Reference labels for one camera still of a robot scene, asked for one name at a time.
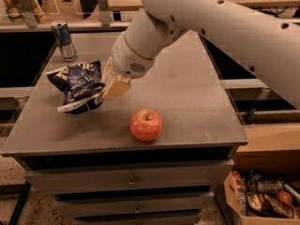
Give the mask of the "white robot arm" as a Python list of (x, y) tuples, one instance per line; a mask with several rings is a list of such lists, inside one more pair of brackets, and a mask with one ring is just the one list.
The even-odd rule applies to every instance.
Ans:
[(142, 0), (112, 46), (101, 96), (124, 94), (158, 54), (191, 30), (300, 108), (300, 27), (226, 0)]

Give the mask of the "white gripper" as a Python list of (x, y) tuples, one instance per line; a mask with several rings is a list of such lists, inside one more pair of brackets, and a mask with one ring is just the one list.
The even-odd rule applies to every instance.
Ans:
[(140, 57), (129, 48), (125, 37), (120, 35), (112, 46), (112, 59), (108, 59), (102, 72), (102, 97), (105, 100), (120, 97), (131, 88), (131, 78), (143, 77), (153, 65), (153, 59)]

